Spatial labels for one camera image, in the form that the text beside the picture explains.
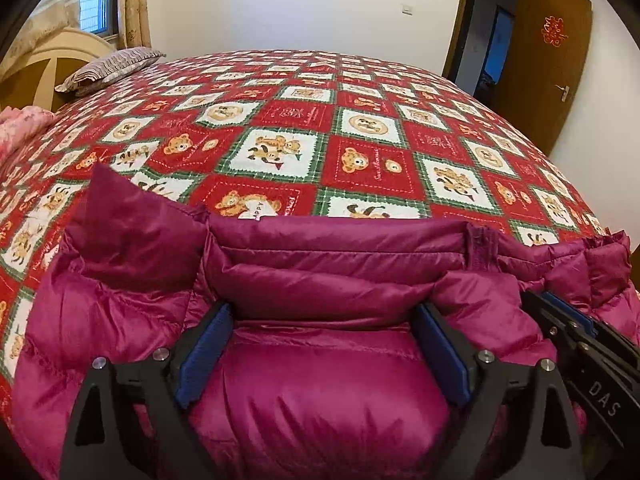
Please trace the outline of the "red bear patchwork bedspread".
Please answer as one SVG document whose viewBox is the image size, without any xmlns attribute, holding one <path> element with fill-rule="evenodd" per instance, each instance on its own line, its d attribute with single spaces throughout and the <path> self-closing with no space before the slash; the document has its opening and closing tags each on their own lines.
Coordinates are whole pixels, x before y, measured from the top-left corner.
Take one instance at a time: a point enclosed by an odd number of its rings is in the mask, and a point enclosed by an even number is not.
<svg viewBox="0 0 640 480">
<path fill-rule="evenodd" d="M 1 416 L 43 272 L 93 167 L 224 217 L 461 217 L 526 245 L 601 225 L 531 140 L 453 82 L 378 58 L 257 50 L 144 62 L 1 162 Z"/>
</svg>

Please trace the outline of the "cream wooden headboard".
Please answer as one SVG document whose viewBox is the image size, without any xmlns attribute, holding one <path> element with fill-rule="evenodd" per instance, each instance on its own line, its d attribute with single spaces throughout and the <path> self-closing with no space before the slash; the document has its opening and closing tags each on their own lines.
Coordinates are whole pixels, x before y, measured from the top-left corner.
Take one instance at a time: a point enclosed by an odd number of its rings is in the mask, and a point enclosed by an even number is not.
<svg viewBox="0 0 640 480">
<path fill-rule="evenodd" d="M 87 63 L 115 48 L 103 38 L 65 27 L 22 56 L 1 81 L 1 108 L 35 105 L 56 112 L 70 100 L 54 88 Z"/>
</svg>

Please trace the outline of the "red double happiness decal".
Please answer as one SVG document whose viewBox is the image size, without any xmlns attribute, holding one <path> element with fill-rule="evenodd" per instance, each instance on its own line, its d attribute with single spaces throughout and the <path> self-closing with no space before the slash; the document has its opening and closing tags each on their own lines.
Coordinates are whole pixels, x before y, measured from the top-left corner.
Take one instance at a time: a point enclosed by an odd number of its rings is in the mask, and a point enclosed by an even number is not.
<svg viewBox="0 0 640 480">
<path fill-rule="evenodd" d="M 561 47 L 568 39 L 564 20 L 553 15 L 544 18 L 540 32 L 544 43 L 555 48 Z"/>
</svg>

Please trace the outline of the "beige embroidered curtain left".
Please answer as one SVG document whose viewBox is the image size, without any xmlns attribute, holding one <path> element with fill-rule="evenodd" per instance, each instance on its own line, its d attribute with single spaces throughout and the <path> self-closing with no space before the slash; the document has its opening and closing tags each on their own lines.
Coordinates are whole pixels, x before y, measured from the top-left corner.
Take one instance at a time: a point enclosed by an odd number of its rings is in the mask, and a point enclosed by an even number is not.
<svg viewBox="0 0 640 480">
<path fill-rule="evenodd" d="M 79 27 L 79 0 L 40 0 L 1 61 L 1 77 L 25 54 L 65 27 Z"/>
</svg>

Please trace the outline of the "beige embroidered curtain right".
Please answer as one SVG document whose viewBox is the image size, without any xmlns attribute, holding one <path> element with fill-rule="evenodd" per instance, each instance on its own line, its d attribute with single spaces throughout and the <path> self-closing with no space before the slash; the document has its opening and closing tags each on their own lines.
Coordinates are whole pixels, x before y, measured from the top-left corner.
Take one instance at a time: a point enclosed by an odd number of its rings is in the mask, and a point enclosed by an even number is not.
<svg viewBox="0 0 640 480">
<path fill-rule="evenodd" d="M 118 0 L 118 8 L 122 46 L 151 47 L 148 0 Z"/>
</svg>

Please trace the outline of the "beige embroidered curtain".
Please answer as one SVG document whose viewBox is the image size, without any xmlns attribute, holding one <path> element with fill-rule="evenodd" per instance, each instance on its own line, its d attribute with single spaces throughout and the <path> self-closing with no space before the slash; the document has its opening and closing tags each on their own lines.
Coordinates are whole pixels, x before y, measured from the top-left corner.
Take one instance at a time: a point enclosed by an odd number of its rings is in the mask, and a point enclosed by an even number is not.
<svg viewBox="0 0 640 480">
<path fill-rule="evenodd" d="M 25 54 L 65 27 L 79 27 L 79 0 L 40 0 L 1 61 L 1 77 Z"/>
<path fill-rule="evenodd" d="M 118 0 L 118 8 L 122 46 L 151 47 L 148 0 Z"/>
</svg>

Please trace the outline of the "brown wooden door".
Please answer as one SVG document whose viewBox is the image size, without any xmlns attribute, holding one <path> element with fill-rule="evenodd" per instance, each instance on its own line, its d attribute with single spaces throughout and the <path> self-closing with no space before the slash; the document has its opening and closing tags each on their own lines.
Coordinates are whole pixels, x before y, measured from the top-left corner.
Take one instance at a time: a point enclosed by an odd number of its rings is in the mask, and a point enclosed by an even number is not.
<svg viewBox="0 0 640 480">
<path fill-rule="evenodd" d="M 562 18 L 568 39 L 544 43 L 546 16 Z M 506 62 L 492 90 L 491 108 L 544 154 L 559 139 L 579 86 L 592 27 L 590 0 L 518 0 Z M 565 102 L 555 85 L 570 86 Z"/>
</svg>

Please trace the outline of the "striped pillow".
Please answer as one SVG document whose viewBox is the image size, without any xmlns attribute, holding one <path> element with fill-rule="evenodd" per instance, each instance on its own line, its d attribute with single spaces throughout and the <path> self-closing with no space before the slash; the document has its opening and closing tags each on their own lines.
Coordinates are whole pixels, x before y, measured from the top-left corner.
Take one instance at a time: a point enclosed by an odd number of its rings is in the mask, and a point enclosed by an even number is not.
<svg viewBox="0 0 640 480">
<path fill-rule="evenodd" d="M 88 96 L 155 64 L 164 56 L 163 52 L 149 47 L 117 50 L 82 66 L 62 84 L 55 86 L 54 91 L 74 96 Z"/>
</svg>

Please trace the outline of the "magenta puffer down jacket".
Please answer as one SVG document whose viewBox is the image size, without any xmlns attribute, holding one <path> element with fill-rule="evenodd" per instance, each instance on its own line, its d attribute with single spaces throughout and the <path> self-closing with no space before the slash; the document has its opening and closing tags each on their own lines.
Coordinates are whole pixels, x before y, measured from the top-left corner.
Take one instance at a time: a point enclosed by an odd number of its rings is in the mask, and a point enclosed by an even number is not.
<svg viewBox="0 0 640 480">
<path fill-rule="evenodd" d="M 436 479 L 452 419 L 412 333 L 432 304 L 503 362 L 555 362 L 584 479 L 634 479 L 625 452 L 564 380 L 570 362 L 521 309 L 551 292 L 639 348 L 624 233 L 526 246 L 463 220 L 224 218 L 145 192 L 104 166 L 37 289 L 12 387 L 13 434 L 60 477 L 91 364 L 171 348 L 214 304 L 232 335 L 186 411 L 213 479 Z"/>
</svg>

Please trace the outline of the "pink floral quilt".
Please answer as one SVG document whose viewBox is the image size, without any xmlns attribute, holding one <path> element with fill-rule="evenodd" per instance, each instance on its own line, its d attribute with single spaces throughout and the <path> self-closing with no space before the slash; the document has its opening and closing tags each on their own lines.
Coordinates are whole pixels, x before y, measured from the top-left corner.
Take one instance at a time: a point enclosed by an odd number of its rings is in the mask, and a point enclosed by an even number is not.
<svg viewBox="0 0 640 480">
<path fill-rule="evenodd" d="M 0 114 L 0 162 L 4 162 L 36 133 L 55 122 L 55 114 L 39 106 L 5 107 Z"/>
</svg>

